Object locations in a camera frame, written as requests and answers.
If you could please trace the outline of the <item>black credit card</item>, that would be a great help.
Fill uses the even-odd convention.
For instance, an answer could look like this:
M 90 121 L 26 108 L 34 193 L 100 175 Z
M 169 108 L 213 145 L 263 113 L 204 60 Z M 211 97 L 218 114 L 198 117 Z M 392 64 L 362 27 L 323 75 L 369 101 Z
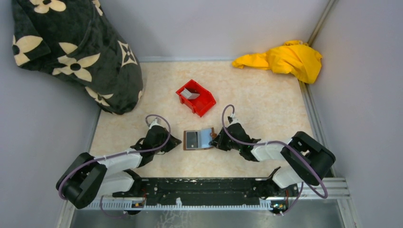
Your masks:
M 185 134 L 186 138 L 186 149 L 198 148 L 198 132 L 197 131 L 187 131 Z

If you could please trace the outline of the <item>brown leather card holder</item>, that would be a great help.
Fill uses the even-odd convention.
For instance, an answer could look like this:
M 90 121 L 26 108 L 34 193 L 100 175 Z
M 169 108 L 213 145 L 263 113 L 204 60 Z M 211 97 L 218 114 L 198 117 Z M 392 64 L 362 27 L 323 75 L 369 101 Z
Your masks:
M 205 128 L 202 130 L 190 130 L 190 131 L 197 131 L 198 132 L 198 148 L 193 148 L 193 149 L 186 149 L 186 138 L 185 134 L 187 131 L 183 132 L 183 149 L 185 151 L 196 151 L 196 150 L 208 150 L 213 147 L 209 145 L 209 142 L 215 137 L 214 134 L 215 130 L 213 127 L 211 128 Z

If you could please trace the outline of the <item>red plastic bin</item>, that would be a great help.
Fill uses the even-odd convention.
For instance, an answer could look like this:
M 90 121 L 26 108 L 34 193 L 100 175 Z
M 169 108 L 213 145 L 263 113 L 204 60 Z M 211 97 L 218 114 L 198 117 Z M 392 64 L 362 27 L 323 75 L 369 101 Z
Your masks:
M 183 96 L 181 96 L 181 91 L 185 88 L 196 90 L 200 96 L 194 100 L 186 100 Z M 176 94 L 179 96 L 180 103 L 186 105 L 191 109 L 193 114 L 196 114 L 199 117 L 203 117 L 216 105 L 216 100 L 212 93 L 193 79 L 179 88 L 176 91 Z

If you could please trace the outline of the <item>grey cards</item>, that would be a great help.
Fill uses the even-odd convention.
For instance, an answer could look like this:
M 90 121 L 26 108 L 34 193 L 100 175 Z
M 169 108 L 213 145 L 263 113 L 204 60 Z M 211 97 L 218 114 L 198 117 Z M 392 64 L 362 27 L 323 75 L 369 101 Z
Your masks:
M 186 100 L 194 100 L 200 96 L 200 94 L 194 89 L 185 88 L 181 91 L 181 96 Z

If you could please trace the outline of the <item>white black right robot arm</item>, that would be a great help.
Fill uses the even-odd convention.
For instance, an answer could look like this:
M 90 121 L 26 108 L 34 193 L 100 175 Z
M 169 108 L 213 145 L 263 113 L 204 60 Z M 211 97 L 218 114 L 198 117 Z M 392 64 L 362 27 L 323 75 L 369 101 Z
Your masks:
M 263 142 L 250 137 L 238 118 L 228 116 L 229 125 L 210 141 L 210 146 L 223 151 L 236 150 L 246 160 L 263 162 L 268 160 L 286 161 L 268 182 L 268 191 L 274 196 L 281 195 L 286 187 L 305 182 L 319 186 L 336 161 L 334 154 L 303 131 L 298 131 L 287 143 L 282 141 Z

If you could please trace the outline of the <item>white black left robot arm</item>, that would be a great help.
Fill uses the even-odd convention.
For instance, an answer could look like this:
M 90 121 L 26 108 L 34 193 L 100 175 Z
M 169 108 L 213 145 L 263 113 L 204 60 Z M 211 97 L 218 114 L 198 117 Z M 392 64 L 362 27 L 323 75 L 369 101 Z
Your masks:
M 82 209 L 105 195 L 120 192 L 138 196 L 143 187 L 133 169 L 145 166 L 155 155 L 169 152 L 182 143 L 171 134 L 169 124 L 162 126 L 165 118 L 156 114 L 152 117 L 151 122 L 146 122 L 146 136 L 124 151 L 98 157 L 87 152 L 79 154 L 56 183 L 59 197 Z

